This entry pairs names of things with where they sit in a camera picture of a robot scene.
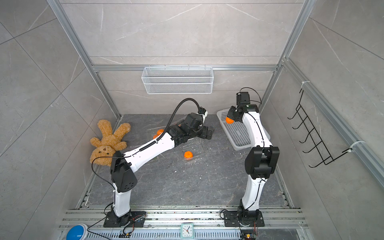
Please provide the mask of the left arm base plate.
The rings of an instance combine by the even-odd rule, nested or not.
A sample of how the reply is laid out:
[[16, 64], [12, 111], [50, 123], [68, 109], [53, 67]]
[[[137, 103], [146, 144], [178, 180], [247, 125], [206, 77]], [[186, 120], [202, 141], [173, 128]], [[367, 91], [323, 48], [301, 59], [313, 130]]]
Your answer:
[[132, 212], [129, 211], [127, 214], [122, 217], [117, 217], [114, 211], [108, 212], [105, 222], [103, 224], [104, 228], [121, 228], [121, 227], [132, 227], [142, 228], [146, 219], [147, 212]]

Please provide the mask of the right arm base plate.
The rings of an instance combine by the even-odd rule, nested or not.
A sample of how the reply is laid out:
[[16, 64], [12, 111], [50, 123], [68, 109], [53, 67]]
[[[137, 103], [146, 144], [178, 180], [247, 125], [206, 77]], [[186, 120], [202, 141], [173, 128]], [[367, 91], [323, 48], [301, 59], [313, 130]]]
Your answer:
[[222, 210], [220, 218], [224, 221], [226, 227], [264, 227], [264, 217], [259, 210], [237, 212]]

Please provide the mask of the orange two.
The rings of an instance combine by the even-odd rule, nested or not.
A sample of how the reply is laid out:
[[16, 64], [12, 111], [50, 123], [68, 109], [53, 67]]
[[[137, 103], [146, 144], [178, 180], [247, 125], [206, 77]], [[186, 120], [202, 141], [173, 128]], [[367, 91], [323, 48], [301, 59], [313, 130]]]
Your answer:
[[186, 160], [191, 160], [193, 157], [194, 157], [194, 155], [193, 155], [193, 153], [190, 152], [190, 151], [187, 151], [187, 152], [184, 153], [184, 158], [185, 158]]

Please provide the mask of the orange one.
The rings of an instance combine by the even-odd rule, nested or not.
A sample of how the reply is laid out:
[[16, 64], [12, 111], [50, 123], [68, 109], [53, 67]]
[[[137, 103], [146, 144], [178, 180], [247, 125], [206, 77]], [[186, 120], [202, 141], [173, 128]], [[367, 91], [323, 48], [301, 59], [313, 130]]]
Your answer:
[[231, 118], [226, 117], [226, 123], [227, 123], [227, 124], [233, 124], [234, 122], [235, 122], [235, 121], [232, 120]]

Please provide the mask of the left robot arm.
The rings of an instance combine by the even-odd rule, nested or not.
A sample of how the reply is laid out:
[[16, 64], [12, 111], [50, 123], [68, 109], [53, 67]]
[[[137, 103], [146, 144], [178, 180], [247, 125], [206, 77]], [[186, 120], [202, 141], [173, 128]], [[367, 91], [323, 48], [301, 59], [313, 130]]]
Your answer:
[[150, 142], [125, 153], [116, 153], [110, 169], [112, 185], [114, 187], [113, 211], [120, 218], [131, 211], [131, 191], [137, 185], [135, 176], [141, 167], [150, 160], [186, 143], [193, 138], [210, 140], [213, 135], [204, 125], [208, 113], [191, 113], [182, 121], [171, 124]]

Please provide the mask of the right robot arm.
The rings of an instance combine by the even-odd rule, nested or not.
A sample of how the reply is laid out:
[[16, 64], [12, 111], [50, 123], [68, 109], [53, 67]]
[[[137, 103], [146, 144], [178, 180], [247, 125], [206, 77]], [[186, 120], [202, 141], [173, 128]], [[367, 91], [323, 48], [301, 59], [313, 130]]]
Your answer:
[[243, 123], [251, 141], [251, 150], [245, 159], [247, 186], [238, 207], [237, 221], [240, 227], [263, 227], [260, 199], [265, 183], [276, 170], [280, 150], [268, 139], [259, 108], [251, 103], [249, 93], [238, 92], [236, 103], [229, 109], [226, 123]]

